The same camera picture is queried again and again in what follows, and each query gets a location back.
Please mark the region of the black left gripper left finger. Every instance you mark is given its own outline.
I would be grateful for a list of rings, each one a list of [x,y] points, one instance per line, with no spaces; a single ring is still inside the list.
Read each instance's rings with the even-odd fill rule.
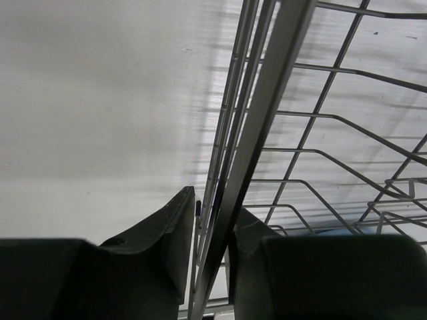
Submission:
[[[1,240],[2,319],[177,319],[185,300],[195,191],[100,245]]]

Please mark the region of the grey wire dish rack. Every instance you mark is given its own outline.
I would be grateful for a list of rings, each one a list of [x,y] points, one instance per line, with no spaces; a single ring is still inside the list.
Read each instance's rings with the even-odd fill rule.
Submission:
[[[279,1],[226,1],[208,95],[191,319]],[[426,246],[426,2],[318,1],[244,198],[284,237],[393,234]]]

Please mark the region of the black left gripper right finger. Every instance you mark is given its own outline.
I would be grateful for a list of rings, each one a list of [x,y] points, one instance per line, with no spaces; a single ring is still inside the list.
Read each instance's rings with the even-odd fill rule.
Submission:
[[[285,237],[241,209],[229,255],[236,319],[426,318],[426,252],[409,237]]]

